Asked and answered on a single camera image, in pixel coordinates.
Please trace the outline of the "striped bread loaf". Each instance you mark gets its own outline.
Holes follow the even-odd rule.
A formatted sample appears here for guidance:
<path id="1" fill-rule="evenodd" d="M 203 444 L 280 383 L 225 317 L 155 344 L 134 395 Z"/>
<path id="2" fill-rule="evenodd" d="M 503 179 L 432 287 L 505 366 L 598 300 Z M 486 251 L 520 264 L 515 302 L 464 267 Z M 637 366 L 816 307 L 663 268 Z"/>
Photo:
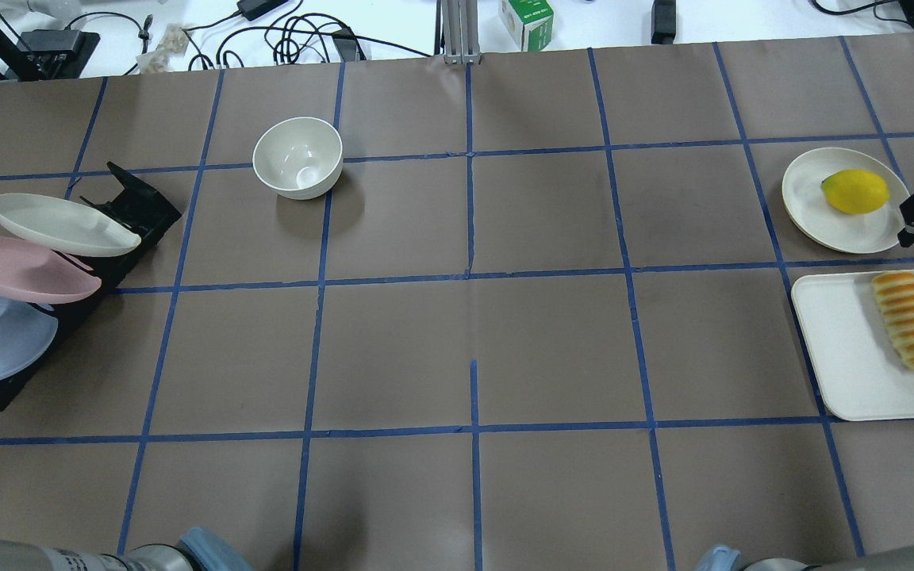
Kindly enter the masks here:
<path id="1" fill-rule="evenodd" d="M 888 271 L 871 279 L 875 306 L 900 361 L 914 371 L 914 273 Z"/>

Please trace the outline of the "white round plate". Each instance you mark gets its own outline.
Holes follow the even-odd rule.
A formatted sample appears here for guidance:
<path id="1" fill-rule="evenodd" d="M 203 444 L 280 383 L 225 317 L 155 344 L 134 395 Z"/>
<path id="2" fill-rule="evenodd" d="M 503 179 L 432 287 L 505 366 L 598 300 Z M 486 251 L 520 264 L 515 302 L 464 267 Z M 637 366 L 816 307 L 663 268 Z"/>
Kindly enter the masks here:
<path id="1" fill-rule="evenodd" d="M 822 187 L 827 177 L 847 170 L 874 174 L 889 191 L 884 205 L 870 213 L 845 213 L 830 205 Z M 906 186 L 884 163 L 847 148 L 817 148 L 801 153 L 782 178 L 785 209 L 799 230 L 828 248 L 850 254 L 873 254 L 898 245 L 904 220 L 900 205 Z"/>

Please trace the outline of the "black plate rack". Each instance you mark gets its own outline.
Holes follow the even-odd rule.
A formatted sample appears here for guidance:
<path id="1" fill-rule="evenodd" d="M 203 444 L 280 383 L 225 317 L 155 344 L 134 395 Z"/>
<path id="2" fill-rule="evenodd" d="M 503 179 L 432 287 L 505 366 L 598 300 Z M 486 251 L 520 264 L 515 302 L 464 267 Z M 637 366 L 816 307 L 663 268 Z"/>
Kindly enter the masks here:
<path id="1" fill-rule="evenodd" d="M 55 251 L 55 253 L 79 265 L 88 274 L 98 276 L 102 280 L 102 287 L 94 295 L 79 302 L 58 305 L 25 302 L 48 315 L 54 316 L 58 319 L 59 326 L 53 343 L 48 347 L 46 353 L 41 355 L 32 365 L 0 381 L 0 411 L 4 411 L 14 401 L 29 380 L 43 366 L 44 362 L 79 330 L 80 326 L 90 318 L 92 312 L 105 300 L 105 297 L 124 281 L 124 278 L 130 274 L 141 258 L 181 218 L 181 210 L 173 205 L 163 193 L 143 181 L 142 178 L 127 172 L 127 170 L 118 167 L 115 163 L 108 163 L 108 169 L 122 185 L 122 191 L 115 198 L 101 205 L 97 205 L 97 203 L 93 203 L 85 197 L 73 202 L 77 203 L 77 205 L 87 205 L 92 209 L 97 209 L 118 223 L 123 224 L 128 230 L 136 232 L 141 237 L 141 244 L 128 254 L 111 258 L 77 256 Z"/>

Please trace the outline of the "cream plate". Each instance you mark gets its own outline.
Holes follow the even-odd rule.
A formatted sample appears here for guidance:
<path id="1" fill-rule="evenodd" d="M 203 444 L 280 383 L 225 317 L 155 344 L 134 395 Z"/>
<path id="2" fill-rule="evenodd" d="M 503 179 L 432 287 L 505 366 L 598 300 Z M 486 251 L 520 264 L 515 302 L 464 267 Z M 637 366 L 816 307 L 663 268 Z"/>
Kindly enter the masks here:
<path id="1" fill-rule="evenodd" d="M 128 254 L 141 237 L 97 209 L 33 193 L 0 194 L 0 225 L 15 237 L 69 255 Z"/>

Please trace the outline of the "pink plate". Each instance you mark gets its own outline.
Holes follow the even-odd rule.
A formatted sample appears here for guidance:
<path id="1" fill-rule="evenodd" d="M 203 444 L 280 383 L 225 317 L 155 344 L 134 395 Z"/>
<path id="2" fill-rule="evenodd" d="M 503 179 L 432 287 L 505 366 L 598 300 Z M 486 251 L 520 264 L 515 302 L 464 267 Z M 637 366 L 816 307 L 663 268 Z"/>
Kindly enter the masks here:
<path id="1" fill-rule="evenodd" d="M 0 297 L 58 305 L 84 300 L 101 287 L 98 276 L 51 249 L 0 237 Z"/>

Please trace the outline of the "yellow lemon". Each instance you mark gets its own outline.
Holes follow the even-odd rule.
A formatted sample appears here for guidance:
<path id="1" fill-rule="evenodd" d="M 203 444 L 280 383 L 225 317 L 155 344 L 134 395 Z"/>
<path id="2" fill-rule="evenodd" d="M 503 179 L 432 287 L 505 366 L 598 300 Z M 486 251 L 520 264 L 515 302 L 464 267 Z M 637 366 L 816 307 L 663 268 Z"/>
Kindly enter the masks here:
<path id="1" fill-rule="evenodd" d="M 874 172 L 847 169 L 831 174 L 820 184 L 824 199 L 833 209 L 848 216 L 865 216 L 889 201 L 889 186 Z"/>

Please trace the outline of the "white rectangular tray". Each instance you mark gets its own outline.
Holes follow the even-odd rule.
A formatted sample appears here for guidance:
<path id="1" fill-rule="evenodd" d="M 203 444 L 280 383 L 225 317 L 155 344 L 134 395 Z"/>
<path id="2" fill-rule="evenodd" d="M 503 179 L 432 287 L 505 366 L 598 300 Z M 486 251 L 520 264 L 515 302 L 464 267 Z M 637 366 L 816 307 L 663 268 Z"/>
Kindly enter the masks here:
<path id="1" fill-rule="evenodd" d="M 874 272 L 798 278 L 792 302 L 827 408 L 842 420 L 914 419 L 914 371 L 874 303 Z"/>

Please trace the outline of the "black power adapter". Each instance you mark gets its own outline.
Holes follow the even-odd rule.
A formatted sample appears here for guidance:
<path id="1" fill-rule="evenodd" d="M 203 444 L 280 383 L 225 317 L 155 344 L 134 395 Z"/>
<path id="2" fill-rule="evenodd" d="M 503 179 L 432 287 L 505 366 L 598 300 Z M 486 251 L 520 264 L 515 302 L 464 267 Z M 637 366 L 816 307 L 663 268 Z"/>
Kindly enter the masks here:
<path id="1" fill-rule="evenodd" d="M 651 5 L 651 44 L 673 44 L 676 29 L 676 1 L 654 0 Z"/>

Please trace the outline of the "green white carton box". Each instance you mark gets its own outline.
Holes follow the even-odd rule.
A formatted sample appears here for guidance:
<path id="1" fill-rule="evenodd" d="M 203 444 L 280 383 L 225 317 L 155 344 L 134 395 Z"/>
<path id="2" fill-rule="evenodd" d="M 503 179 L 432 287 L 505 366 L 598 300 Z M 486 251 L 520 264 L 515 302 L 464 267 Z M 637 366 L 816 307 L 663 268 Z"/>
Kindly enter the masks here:
<path id="1" fill-rule="evenodd" d="M 498 13 L 522 52 L 541 52 L 554 36 L 555 11 L 548 1 L 500 1 Z"/>

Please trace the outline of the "white bowl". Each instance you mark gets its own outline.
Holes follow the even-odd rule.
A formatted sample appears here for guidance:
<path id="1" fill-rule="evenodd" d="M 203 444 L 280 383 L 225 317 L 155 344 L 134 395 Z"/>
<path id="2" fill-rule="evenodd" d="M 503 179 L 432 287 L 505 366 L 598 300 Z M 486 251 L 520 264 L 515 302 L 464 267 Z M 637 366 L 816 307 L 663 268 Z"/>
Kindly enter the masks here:
<path id="1" fill-rule="evenodd" d="M 320 118 L 290 118 L 258 139 L 252 169 L 262 184 L 282 197 L 321 197 L 340 180 L 344 141 L 332 124 Z"/>

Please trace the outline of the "aluminium frame post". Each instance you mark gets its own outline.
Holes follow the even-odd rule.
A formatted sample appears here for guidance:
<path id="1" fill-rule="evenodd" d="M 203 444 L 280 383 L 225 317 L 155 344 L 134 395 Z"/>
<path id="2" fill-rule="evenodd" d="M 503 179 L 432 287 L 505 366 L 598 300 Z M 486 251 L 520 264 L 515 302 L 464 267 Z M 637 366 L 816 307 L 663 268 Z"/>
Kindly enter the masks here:
<path id="1" fill-rule="evenodd" d="M 436 1 L 434 51 L 447 65 L 478 65 L 478 1 Z"/>

